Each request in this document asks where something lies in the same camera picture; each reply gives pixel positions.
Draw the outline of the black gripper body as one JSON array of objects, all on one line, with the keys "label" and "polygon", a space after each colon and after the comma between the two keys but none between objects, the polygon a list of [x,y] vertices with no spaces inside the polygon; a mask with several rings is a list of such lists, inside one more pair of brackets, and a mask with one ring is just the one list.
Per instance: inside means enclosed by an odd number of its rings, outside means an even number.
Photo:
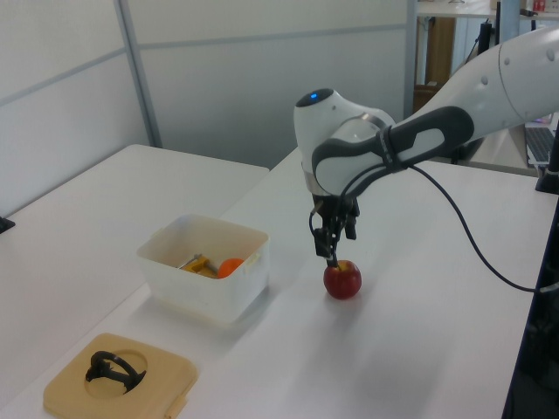
[{"label": "black gripper body", "polygon": [[360,209],[355,197],[318,196],[312,195],[314,206],[323,221],[339,216],[341,218],[360,215]]}]

